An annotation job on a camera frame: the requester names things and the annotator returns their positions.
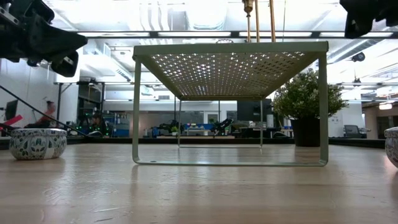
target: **potted plant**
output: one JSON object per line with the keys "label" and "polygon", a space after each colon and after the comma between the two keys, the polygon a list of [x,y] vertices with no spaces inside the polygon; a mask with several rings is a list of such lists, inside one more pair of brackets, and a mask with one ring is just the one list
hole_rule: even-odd
{"label": "potted plant", "polygon": [[[342,86],[328,85],[329,116],[347,106]],[[318,72],[299,73],[275,93],[274,110],[291,119],[296,146],[320,146]]]}
{"label": "potted plant", "polygon": [[172,135],[173,136],[177,136],[178,135],[178,127],[176,127],[176,126],[172,127]]}

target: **computer monitor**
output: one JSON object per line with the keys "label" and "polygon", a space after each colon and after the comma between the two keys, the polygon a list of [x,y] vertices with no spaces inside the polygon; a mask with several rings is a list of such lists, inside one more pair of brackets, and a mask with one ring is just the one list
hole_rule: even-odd
{"label": "computer monitor", "polygon": [[15,118],[17,114],[18,100],[10,101],[6,107],[6,121]]}
{"label": "computer monitor", "polygon": [[[262,120],[267,120],[267,114],[272,114],[272,100],[262,101]],[[261,104],[260,101],[238,101],[237,119],[238,121],[260,121]]]}

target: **perforated tabletop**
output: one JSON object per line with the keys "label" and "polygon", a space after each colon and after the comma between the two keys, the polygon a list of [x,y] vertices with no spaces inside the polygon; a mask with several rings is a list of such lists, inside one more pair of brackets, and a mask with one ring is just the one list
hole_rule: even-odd
{"label": "perforated tabletop", "polygon": [[328,51],[328,42],[135,46],[180,100],[261,100]]}

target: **wood grain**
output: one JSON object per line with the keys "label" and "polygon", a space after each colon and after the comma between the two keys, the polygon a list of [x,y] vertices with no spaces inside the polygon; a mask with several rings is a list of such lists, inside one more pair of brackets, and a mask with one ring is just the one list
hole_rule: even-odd
{"label": "wood grain", "polygon": [[[314,160],[317,149],[143,145],[147,159]],[[131,145],[68,146],[62,158],[0,151],[1,223],[398,223],[383,150],[330,146],[326,167],[138,166]]]}

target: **blue and white bowl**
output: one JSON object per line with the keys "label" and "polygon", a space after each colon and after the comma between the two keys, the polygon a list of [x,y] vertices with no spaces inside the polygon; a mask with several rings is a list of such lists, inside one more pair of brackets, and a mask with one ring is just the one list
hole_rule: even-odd
{"label": "blue and white bowl", "polygon": [[386,154],[388,159],[398,167],[398,127],[384,131],[386,137]]}
{"label": "blue and white bowl", "polygon": [[67,146],[67,132],[61,129],[15,129],[9,149],[18,160],[55,159]]}

